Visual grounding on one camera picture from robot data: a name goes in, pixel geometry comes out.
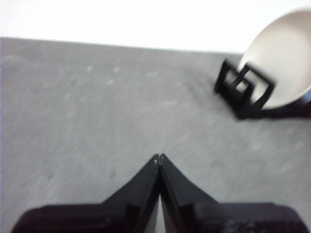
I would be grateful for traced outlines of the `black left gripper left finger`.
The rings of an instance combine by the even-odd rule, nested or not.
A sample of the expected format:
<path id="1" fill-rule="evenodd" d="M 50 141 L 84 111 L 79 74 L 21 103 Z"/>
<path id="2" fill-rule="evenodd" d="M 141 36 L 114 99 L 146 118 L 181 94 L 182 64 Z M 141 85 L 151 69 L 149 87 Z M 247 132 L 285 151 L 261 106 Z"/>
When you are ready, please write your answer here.
<path id="1" fill-rule="evenodd" d="M 23 213 L 14 233 L 143 233 L 155 229 L 159 155 L 109 198 L 92 204 L 46 205 Z"/>

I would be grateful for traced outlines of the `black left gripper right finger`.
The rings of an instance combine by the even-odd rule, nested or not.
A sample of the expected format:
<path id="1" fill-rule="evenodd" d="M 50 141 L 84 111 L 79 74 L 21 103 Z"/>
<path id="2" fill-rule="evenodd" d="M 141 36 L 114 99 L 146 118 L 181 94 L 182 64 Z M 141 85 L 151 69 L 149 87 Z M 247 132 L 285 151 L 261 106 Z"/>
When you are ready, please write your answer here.
<path id="1" fill-rule="evenodd" d="M 307 233 L 291 207 L 271 202 L 218 202 L 165 155 L 159 157 L 161 201 L 169 233 Z"/>

